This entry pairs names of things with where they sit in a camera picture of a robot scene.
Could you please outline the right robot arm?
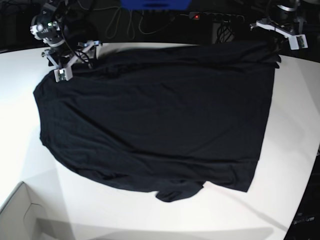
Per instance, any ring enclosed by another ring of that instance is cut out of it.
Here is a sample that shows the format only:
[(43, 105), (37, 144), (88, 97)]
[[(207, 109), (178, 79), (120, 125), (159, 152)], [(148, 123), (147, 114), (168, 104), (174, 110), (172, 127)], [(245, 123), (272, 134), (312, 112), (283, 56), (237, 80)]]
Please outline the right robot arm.
[(47, 0), (40, 13), (33, 17), (30, 33), (38, 41), (49, 46), (41, 55), (48, 59), (48, 65), (57, 69), (71, 66), (71, 60), (96, 66), (97, 28), (87, 20), (88, 10), (73, 7), (75, 0)]

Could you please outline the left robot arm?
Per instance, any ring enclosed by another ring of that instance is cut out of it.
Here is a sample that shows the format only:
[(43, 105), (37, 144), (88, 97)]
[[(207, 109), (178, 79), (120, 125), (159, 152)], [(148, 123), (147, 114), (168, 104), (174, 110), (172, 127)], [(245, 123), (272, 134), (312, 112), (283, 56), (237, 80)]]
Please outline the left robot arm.
[(249, 25), (250, 31), (261, 28), (289, 39), (301, 35), (305, 19), (298, 15), (299, 0), (268, 0), (263, 18)]

